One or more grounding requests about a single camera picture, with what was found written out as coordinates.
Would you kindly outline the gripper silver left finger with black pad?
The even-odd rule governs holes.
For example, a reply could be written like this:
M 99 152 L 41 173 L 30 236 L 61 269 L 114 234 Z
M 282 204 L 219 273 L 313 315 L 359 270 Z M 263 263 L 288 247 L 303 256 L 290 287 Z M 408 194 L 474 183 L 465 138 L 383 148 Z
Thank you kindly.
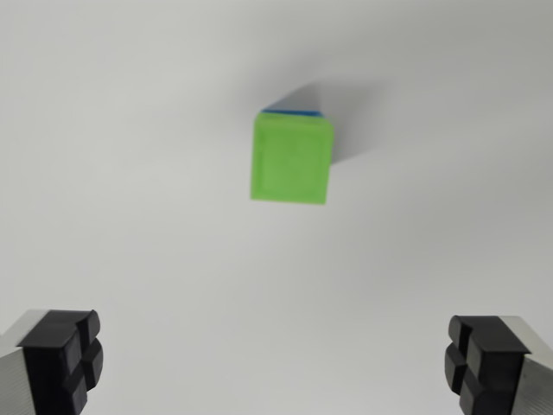
M 95 310 L 28 310 L 1 334 L 1 413 L 82 413 L 104 353 Z

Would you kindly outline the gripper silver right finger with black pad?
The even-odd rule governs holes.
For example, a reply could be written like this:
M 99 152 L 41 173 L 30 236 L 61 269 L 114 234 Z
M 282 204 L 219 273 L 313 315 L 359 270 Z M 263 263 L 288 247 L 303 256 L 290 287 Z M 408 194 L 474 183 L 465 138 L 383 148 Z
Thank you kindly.
M 452 316 L 448 387 L 467 415 L 552 413 L 552 348 L 519 316 Z

